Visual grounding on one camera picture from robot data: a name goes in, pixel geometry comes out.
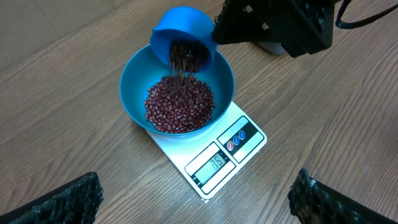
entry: bowl rim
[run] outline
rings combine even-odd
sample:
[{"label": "bowl rim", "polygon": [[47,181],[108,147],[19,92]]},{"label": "bowl rim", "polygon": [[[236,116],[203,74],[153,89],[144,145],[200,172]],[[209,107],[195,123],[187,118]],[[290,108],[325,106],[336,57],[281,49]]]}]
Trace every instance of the bowl rim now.
[{"label": "bowl rim", "polygon": [[120,77],[120,82],[119,82],[119,95],[120,95],[120,99],[121,99],[123,108],[124,108],[124,110],[126,111],[126,113],[130,116],[130,118],[131,118],[135,123],[137,123],[139,126],[141,126],[142,128],[144,128],[144,129],[146,129],[146,130],[148,130],[148,131],[150,131],[150,132],[152,132],[152,133],[157,133],[157,134],[167,135],[167,136],[184,136],[184,135],[188,135],[188,134],[194,134],[194,133],[197,133],[197,132],[200,132],[200,131],[203,131],[203,130],[209,128],[211,125],[215,124],[215,123],[225,114],[225,112],[228,110],[229,106],[231,105],[231,102],[233,101],[233,98],[234,98],[234,95],[235,95],[235,77],[234,77],[234,75],[233,75],[233,71],[232,71],[231,65],[228,63],[227,59],[224,57],[224,55],[223,55],[221,52],[219,52],[218,50],[216,50],[216,54],[219,54],[219,55],[224,59],[224,61],[226,62],[226,64],[228,65],[229,70],[231,71],[231,74],[232,74],[232,82],[233,82],[233,89],[232,89],[231,99],[229,100],[229,103],[228,103],[227,107],[226,107],[226,108],[224,109],[224,111],[218,116],[218,118],[216,118],[216,119],[215,119],[214,121],[212,121],[210,124],[207,124],[207,125],[205,125],[204,127],[200,128],[200,129],[197,129],[197,130],[194,130],[194,131],[190,131],[190,132],[187,132],[187,133],[180,133],[180,134],[164,133],[164,132],[158,131],[158,130],[156,130],[156,129],[155,129],[155,130],[151,130],[151,129],[147,128],[145,125],[143,125],[141,122],[139,122],[138,120],[136,120],[135,117],[133,117],[133,115],[132,115],[132,114],[130,113],[130,111],[127,109],[127,107],[126,107],[126,105],[125,105],[125,103],[124,103],[123,96],[122,96],[122,80],[123,80],[124,74],[126,73],[126,72],[125,72],[125,71],[126,71],[126,68],[127,68],[127,66],[130,64],[131,60],[132,60],[139,52],[141,52],[142,50],[145,50],[146,48],[150,48],[150,49],[152,50],[152,48],[150,47],[150,44],[148,44],[148,45],[146,45],[145,47],[143,47],[143,48],[141,48],[140,50],[138,50],[138,51],[129,59],[129,61],[127,62],[127,64],[126,64],[126,65],[124,66],[124,68],[123,68],[122,75],[121,75],[121,77]]}]

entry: scale label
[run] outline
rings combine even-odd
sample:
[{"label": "scale label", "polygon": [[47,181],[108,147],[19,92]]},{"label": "scale label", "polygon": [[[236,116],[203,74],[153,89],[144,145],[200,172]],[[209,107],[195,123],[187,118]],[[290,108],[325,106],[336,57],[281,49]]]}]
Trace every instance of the scale label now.
[{"label": "scale label", "polygon": [[264,136],[245,116],[242,116],[217,140],[240,163],[264,140]]}]

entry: wood grain surface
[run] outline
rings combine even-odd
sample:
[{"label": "wood grain surface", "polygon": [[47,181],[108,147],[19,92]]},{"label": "wood grain surface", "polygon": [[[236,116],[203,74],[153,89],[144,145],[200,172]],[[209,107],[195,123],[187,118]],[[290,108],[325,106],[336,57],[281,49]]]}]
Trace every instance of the wood grain surface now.
[{"label": "wood grain surface", "polygon": [[[396,3],[355,0],[345,20]],[[126,62],[179,5],[215,16],[222,1],[131,1],[0,72],[0,214],[95,171],[104,188],[96,223],[298,223],[286,196],[306,167],[398,221],[397,12],[335,29],[333,46],[316,55],[221,46],[234,101],[269,142],[203,203],[119,100]]]}]

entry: white digital scale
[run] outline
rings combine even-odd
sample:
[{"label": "white digital scale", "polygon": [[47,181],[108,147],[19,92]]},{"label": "white digital scale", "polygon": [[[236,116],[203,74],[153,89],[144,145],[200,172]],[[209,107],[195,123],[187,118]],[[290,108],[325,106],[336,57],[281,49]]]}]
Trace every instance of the white digital scale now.
[{"label": "white digital scale", "polygon": [[202,132],[147,132],[203,200],[212,198],[267,142],[266,134],[233,102]]}]

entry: blue button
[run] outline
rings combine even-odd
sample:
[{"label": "blue button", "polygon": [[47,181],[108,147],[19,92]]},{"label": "blue button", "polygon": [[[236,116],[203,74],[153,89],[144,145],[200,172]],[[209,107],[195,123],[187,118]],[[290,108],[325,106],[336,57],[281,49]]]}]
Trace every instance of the blue button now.
[{"label": "blue button", "polygon": [[235,145],[239,144],[239,138],[237,136],[234,136],[234,144]]},{"label": "blue button", "polygon": [[244,133],[244,131],[240,131],[240,132],[239,132],[239,138],[240,138],[241,140],[243,140],[244,137],[246,137],[246,134]]}]

